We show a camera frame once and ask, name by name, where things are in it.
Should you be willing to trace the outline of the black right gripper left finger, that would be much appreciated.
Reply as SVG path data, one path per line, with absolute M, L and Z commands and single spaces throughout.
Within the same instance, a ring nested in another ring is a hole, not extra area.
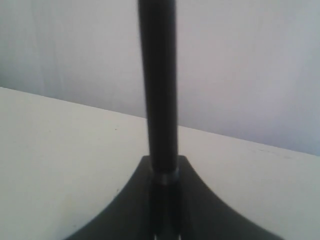
M 133 175 L 112 202 L 68 240 L 153 240 L 149 188 L 151 164 L 143 156 Z

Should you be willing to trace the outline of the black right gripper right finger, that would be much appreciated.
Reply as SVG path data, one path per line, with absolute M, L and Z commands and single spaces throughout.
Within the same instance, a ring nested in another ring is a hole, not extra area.
M 281 240 L 223 202 L 185 156 L 178 157 L 182 240 Z

